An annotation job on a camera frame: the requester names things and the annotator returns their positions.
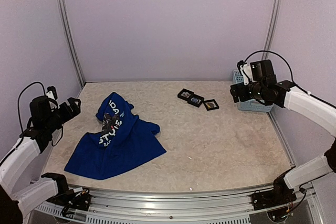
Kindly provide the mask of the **sunset painting round brooch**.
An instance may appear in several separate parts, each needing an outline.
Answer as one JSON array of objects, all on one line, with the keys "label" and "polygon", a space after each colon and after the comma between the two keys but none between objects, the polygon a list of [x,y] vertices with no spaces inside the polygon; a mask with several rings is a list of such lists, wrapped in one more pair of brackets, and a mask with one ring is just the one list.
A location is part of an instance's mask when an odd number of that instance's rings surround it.
[{"label": "sunset painting round brooch", "polygon": [[206,103],[206,106],[207,106],[208,108],[214,108],[214,107],[215,107],[215,105],[214,105],[213,102],[207,102],[207,103]]}]

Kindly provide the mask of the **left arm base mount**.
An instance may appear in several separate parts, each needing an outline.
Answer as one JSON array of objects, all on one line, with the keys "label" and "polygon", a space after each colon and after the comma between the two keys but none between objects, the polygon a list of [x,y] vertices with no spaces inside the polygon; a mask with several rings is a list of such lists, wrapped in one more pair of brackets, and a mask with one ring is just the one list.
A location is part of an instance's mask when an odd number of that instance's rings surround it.
[{"label": "left arm base mount", "polygon": [[88,211],[91,198],[89,188],[77,187],[53,196],[47,199],[47,202],[63,207],[69,206],[73,209]]}]

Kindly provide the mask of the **white snowflake brooch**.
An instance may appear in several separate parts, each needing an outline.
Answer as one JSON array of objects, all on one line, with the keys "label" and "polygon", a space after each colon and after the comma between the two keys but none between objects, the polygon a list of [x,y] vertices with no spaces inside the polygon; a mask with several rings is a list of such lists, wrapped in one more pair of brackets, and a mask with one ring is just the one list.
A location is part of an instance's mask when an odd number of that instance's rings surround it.
[{"label": "white snowflake brooch", "polygon": [[181,96],[188,98],[191,94],[188,92],[183,92]]}]

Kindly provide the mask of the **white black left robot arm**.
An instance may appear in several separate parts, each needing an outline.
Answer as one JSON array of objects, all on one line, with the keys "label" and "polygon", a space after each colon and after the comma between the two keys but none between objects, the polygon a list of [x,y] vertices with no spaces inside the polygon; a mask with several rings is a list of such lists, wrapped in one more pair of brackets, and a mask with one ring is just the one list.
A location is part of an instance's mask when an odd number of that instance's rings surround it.
[{"label": "white black left robot arm", "polygon": [[66,206],[73,201],[64,175],[43,174],[38,181],[14,191],[25,169],[52,142],[53,133],[81,112],[81,101],[69,98],[58,104],[53,96],[34,98],[29,105],[31,117],[16,145],[1,160],[1,223],[23,223],[24,218],[49,198]]}]

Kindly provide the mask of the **blue printed t-shirt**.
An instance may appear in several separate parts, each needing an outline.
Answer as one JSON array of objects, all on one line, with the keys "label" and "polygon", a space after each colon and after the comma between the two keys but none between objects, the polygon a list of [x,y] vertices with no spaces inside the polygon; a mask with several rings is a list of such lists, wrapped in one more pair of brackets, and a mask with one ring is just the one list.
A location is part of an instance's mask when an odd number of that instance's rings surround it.
[{"label": "blue printed t-shirt", "polygon": [[64,170],[104,180],[165,154],[165,148],[156,138],[159,125],[140,119],[132,113],[133,108],[116,92],[106,97],[96,114],[102,130],[83,135]]}]

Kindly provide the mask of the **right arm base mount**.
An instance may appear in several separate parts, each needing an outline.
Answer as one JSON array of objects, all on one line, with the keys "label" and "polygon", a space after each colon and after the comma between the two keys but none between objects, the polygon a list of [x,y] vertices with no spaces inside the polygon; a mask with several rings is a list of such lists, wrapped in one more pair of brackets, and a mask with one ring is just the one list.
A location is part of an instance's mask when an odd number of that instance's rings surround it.
[{"label": "right arm base mount", "polygon": [[299,203],[294,205],[294,201],[297,199],[295,190],[289,188],[286,184],[285,179],[277,178],[273,182],[273,189],[268,191],[255,191],[252,196],[253,208],[254,210],[261,210],[266,208],[271,208],[275,206],[280,206],[283,204],[289,204],[289,209],[287,213],[294,211],[304,200],[307,195],[307,190],[299,186],[299,191],[303,194],[303,198]]}]

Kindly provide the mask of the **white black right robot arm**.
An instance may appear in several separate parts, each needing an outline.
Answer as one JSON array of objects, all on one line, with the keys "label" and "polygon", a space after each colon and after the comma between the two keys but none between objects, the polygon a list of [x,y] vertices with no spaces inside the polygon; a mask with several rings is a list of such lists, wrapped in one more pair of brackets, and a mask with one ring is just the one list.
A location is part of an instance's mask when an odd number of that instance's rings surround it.
[{"label": "white black right robot arm", "polygon": [[[303,92],[293,82],[286,80],[270,86],[261,82],[238,83],[230,86],[230,93],[235,103],[262,100],[267,105],[296,112],[335,137],[335,108]],[[273,205],[279,205],[295,188],[332,172],[335,172],[335,143],[323,155],[278,176],[268,199]]]}]

